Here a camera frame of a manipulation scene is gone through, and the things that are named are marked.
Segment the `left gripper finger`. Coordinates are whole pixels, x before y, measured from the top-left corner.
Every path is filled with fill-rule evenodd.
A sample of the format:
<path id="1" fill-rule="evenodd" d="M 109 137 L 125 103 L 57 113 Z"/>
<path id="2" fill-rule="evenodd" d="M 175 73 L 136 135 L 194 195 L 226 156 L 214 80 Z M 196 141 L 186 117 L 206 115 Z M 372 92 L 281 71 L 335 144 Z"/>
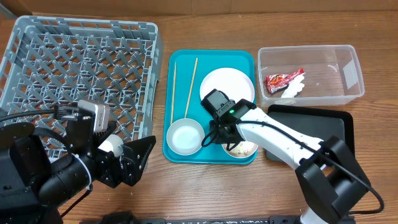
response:
<path id="1" fill-rule="evenodd" d="M 122 145 L 122 181 L 125 184 L 132 187 L 140 181 L 155 144 L 156 137 L 148 136 Z"/>
<path id="2" fill-rule="evenodd" d="M 109 121 L 105 131 L 95 133 L 95 146 L 101 145 L 117 128 L 117 122 Z"/>

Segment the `white paper cup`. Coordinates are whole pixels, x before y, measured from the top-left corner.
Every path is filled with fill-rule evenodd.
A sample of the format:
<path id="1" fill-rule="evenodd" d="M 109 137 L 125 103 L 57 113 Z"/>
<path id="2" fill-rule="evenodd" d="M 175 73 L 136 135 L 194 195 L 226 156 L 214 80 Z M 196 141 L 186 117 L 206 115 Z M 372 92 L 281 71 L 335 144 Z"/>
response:
<path id="1" fill-rule="evenodd" d="M 109 135 L 98 147 L 104 152 L 112 152 L 115 157 L 119 157 L 123 153 L 122 145 L 123 140 L 115 135 Z"/>

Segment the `small white bowl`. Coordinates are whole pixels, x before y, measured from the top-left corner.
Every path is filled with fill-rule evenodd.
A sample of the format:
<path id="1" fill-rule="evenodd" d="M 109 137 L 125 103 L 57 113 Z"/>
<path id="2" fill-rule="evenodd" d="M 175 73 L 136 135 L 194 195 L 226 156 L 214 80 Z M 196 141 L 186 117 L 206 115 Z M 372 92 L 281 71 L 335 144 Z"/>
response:
<path id="1" fill-rule="evenodd" d="M 222 144 L 223 149 L 232 157 L 243 159 L 253 155 L 257 149 L 258 145 L 248 141 L 241 141 L 232 150 L 227 150 L 227 144 Z"/>

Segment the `red snack wrapper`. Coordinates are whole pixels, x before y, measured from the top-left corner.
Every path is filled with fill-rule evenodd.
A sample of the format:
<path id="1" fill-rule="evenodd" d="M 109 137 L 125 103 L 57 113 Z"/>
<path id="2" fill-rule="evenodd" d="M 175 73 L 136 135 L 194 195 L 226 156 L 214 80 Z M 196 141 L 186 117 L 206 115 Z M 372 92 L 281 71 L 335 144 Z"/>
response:
<path id="1" fill-rule="evenodd" d="M 274 74 L 265 77 L 264 83 L 266 85 L 267 91 L 270 94 L 287 87 L 296 77 L 299 75 L 304 75 L 305 71 L 303 68 L 290 74 Z"/>

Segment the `white napkin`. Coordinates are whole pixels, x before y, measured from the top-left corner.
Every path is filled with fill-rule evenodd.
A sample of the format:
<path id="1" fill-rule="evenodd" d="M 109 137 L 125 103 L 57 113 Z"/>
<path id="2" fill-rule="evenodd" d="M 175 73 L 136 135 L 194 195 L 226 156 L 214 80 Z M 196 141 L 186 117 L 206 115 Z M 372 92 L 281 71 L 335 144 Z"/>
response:
<path id="1" fill-rule="evenodd" d="M 286 90 L 283 92 L 281 98 L 294 98 L 298 93 L 300 93 L 305 84 L 302 83 L 305 79 L 304 75 L 298 75 L 295 77 L 288 85 Z"/>

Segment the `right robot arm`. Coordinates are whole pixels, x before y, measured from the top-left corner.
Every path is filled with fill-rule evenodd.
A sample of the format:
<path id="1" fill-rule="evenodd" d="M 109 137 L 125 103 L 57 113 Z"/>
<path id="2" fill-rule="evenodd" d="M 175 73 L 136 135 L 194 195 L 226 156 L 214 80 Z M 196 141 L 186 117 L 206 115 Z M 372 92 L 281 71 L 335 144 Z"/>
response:
<path id="1" fill-rule="evenodd" d="M 352 220 L 353 207 L 371 184 L 354 154 L 336 136 L 307 136 L 272 119 L 254 103 L 228 98 L 211 90 L 201 101 L 212 116 L 201 145 L 222 144 L 232 151 L 251 142 L 273 153 L 295 172 L 308 204 L 299 223 L 339 223 Z"/>

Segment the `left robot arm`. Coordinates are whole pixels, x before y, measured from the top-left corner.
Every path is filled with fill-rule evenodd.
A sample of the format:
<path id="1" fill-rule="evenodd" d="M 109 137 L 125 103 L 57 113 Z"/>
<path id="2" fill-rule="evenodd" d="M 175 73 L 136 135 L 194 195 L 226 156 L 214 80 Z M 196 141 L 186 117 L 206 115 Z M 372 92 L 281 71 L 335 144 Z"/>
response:
<path id="1" fill-rule="evenodd" d="M 1 223 L 62 223 L 59 206 L 81 190 L 88 196 L 94 181 L 138 183 L 156 138 L 123 142 L 115 156 L 100 149 L 115 127 L 97 135 L 91 118 L 71 120 L 65 138 L 31 123 L 1 128 Z"/>

